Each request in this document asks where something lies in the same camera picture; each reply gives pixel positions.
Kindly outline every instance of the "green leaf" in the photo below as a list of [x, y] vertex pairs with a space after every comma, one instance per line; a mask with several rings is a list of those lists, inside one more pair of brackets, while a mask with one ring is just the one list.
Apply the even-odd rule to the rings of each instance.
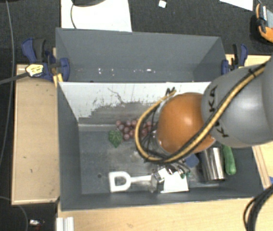
[[117, 148], [122, 142], [122, 134], [118, 130], [108, 132], [108, 140]]

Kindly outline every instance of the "black floor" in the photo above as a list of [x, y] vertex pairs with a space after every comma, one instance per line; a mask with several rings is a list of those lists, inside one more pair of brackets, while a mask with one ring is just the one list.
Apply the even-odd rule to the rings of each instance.
[[[255, 30], [254, 13], [218, 0], [129, 0], [133, 31], [220, 36], [226, 53], [233, 43], [244, 43], [250, 54], [271, 54], [273, 45], [260, 40]], [[45, 38], [46, 48], [55, 46], [55, 28], [60, 26], [60, 0], [8, 0], [12, 18], [16, 61], [26, 62], [21, 42], [29, 37]], [[273, 10], [273, 0], [263, 0]], [[8, 15], [0, 1], [0, 79], [11, 75], [12, 48]], [[9, 84], [0, 86], [0, 153], [3, 144]], [[0, 195], [10, 197], [13, 143], [13, 109], [10, 112], [7, 143], [0, 168]], [[24, 206], [29, 219], [43, 219], [40, 230], [53, 230], [55, 205]], [[25, 230], [22, 211], [0, 200], [0, 230]]]

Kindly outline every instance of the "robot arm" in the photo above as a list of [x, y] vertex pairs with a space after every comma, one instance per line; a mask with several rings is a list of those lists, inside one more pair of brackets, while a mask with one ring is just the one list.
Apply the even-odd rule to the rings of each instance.
[[[257, 66], [245, 67], [210, 83], [202, 99], [206, 121], [232, 86]], [[273, 141], [273, 55], [263, 74], [243, 88], [229, 104], [210, 134], [231, 147], [247, 147]]]

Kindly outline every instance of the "metal cup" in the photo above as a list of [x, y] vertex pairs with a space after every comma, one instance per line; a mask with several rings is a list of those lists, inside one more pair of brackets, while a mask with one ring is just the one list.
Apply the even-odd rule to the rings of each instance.
[[205, 181], [225, 180], [224, 159], [219, 147], [209, 147], [200, 152]]

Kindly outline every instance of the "gray bin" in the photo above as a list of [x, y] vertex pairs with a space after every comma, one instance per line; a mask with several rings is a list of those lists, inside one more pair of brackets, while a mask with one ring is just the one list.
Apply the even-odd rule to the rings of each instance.
[[[139, 116], [157, 96], [164, 95], [166, 82], [180, 86], [181, 82], [195, 81], [195, 85], [201, 85], [221, 75], [225, 54], [220, 38], [58, 28], [56, 50], [57, 58], [67, 57], [71, 65], [69, 82], [58, 87], [63, 211], [252, 197], [262, 191], [253, 152], [245, 148], [234, 150], [237, 174], [224, 182], [211, 185], [191, 182], [190, 192], [182, 193], [150, 193], [136, 188], [109, 192], [108, 172], [123, 170], [138, 176], [149, 174], [153, 168], [135, 154], [132, 142], [112, 147], [107, 134], [116, 119]], [[100, 87], [110, 83], [114, 87], [124, 83], [135, 83], [136, 87], [156, 83], [163, 88], [155, 96], [150, 90], [144, 93], [147, 102], [121, 100], [124, 108], [101, 104], [90, 115], [84, 115], [85, 102], [99, 101], [93, 98], [93, 92], [87, 93], [89, 82]], [[118, 101], [119, 93], [113, 94]]]

